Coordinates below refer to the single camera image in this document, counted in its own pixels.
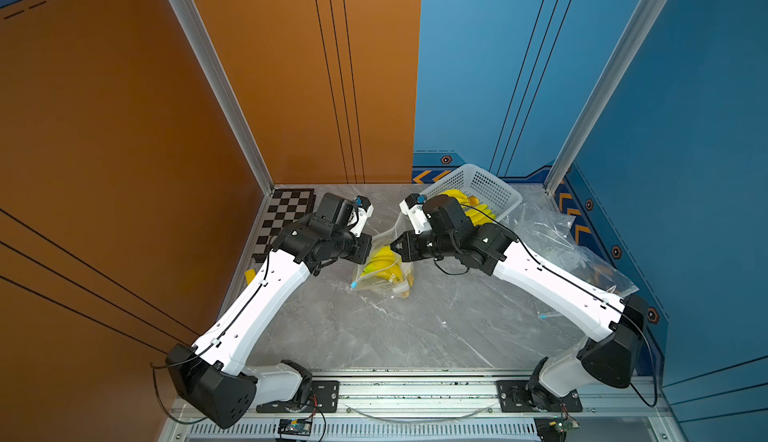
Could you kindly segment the yellow banana bunch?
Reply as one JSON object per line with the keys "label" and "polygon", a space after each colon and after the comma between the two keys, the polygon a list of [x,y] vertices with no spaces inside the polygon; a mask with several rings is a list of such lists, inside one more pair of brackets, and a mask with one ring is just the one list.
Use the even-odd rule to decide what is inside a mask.
{"label": "yellow banana bunch", "polygon": [[455,199],[463,208],[477,207],[480,205],[480,201],[476,197],[468,196],[457,189],[446,190],[442,192],[442,195]]}
{"label": "yellow banana bunch", "polygon": [[465,214],[470,218],[474,227],[480,227],[496,220],[496,214],[486,204],[466,207]]}
{"label": "yellow banana bunch", "polygon": [[371,256],[359,276],[351,283],[351,288],[406,299],[413,285],[413,265],[403,262],[389,246],[384,246]]}

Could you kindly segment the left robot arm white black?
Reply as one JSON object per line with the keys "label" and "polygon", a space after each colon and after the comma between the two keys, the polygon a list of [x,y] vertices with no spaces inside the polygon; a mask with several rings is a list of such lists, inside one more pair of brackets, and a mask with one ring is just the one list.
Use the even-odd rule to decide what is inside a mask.
{"label": "left robot arm white black", "polygon": [[318,209],[284,227],[262,266],[236,301],[192,345],[166,356],[179,397],[221,429],[235,425],[253,406],[283,403],[297,410],[310,399],[312,374],[283,360],[248,367],[258,339],[289,296],[309,277],[339,260],[363,264],[372,247],[364,233],[370,200],[327,193]]}

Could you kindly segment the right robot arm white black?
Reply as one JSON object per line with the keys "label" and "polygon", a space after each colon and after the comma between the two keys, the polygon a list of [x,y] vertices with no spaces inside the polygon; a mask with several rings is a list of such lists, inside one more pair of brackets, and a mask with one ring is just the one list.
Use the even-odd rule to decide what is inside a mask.
{"label": "right robot arm white black", "polygon": [[641,351],[651,347],[645,334],[648,304],[641,296],[620,297],[577,278],[493,218],[474,224],[469,216],[472,207],[448,195],[427,199],[411,194],[400,210],[412,228],[390,247],[403,261],[453,257],[468,270],[524,290],[582,331],[581,342],[537,364],[520,391],[525,404],[538,411],[557,411],[585,385],[631,386]]}

